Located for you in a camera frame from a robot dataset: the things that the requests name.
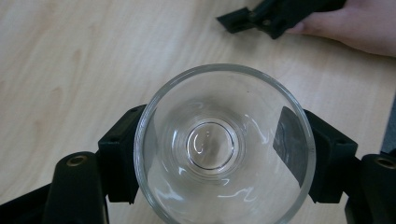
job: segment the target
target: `hand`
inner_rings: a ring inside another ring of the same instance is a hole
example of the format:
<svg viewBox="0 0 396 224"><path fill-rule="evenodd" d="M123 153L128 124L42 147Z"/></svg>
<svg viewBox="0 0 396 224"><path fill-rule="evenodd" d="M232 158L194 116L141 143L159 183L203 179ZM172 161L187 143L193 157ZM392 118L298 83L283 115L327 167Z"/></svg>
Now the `hand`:
<svg viewBox="0 0 396 224"><path fill-rule="evenodd" d="M343 8L315 12L287 33L318 35L354 49L396 57L396 0L347 0Z"/></svg>

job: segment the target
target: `wood grain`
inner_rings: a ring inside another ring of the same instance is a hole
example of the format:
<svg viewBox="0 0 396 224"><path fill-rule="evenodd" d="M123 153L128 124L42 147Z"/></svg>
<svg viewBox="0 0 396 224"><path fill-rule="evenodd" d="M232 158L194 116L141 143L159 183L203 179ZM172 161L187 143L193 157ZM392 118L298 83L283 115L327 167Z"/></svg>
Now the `wood grain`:
<svg viewBox="0 0 396 224"><path fill-rule="evenodd" d="M96 151L129 108L197 65L238 63L285 85L302 106L360 144L381 147L396 61L332 40L255 30L215 18L260 1L0 1L0 203L51 181L58 160ZM308 198L291 223L346 223L344 206ZM139 191L109 205L111 223L162 223Z"/></svg>

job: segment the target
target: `glass rim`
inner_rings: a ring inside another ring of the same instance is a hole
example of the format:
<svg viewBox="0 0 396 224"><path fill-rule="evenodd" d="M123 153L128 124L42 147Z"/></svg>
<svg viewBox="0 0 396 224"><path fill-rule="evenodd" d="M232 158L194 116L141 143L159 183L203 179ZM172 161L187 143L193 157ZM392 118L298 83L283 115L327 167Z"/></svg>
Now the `glass rim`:
<svg viewBox="0 0 396 224"><path fill-rule="evenodd" d="M143 111L143 114L136 128L136 133L134 135L134 170L136 174L136 179L139 184L139 188L141 188L143 194L148 200L148 203L162 220L166 221L167 223L178 223L171 216L169 216L167 212L159 205L159 203L157 202L157 200L155 199L155 197L153 196L152 192L149 189L149 184L146 179L144 161L143 161L143 140L145 137L146 129L149 124L149 119L154 113L157 104L161 101L161 99L165 96L166 93L168 93L176 85L178 85L179 83L183 82L184 80L190 77L194 77L196 75L200 75L203 73L216 72L216 71L234 72L244 76L256 77L261 81L271 85L277 91L282 93L282 95L289 101L292 108L296 112L296 116L298 117L300 123L302 124L305 140L308 146L307 166L304 176L304 182L301 185L300 194L298 195L293 205L276 223L288 222L294 217L294 215L302 206L312 185L312 181L315 173L315 165L316 165L316 148L315 148L314 136L312 134L312 130L309 121L305 115L305 112L298 103L298 101L294 98L294 96L274 78L264 74L259 70L244 65L231 64L231 63L213 63L213 64L197 66L177 75L176 77L173 77L154 94L154 96L151 98L150 102L146 105L146 108Z"/></svg>

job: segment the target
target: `finger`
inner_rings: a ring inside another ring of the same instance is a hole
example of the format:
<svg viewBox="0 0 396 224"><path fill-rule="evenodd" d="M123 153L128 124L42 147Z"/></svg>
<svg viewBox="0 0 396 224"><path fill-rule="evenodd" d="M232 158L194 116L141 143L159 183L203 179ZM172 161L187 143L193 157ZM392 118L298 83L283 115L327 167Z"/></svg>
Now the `finger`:
<svg viewBox="0 0 396 224"><path fill-rule="evenodd" d="M345 12L343 9L331 12L314 12L297 23L287 33L301 35L318 35L336 39L343 35Z"/></svg>

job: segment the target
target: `black tool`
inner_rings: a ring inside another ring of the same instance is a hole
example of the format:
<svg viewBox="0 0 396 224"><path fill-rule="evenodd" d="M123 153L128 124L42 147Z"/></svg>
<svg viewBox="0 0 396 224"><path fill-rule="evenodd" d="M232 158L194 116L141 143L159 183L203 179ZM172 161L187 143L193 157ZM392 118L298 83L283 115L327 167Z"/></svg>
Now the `black tool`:
<svg viewBox="0 0 396 224"><path fill-rule="evenodd" d="M345 1L265 0L253 10L244 7L218 17L218 21L231 34L257 28L277 39L312 12L336 10L341 8Z"/></svg>

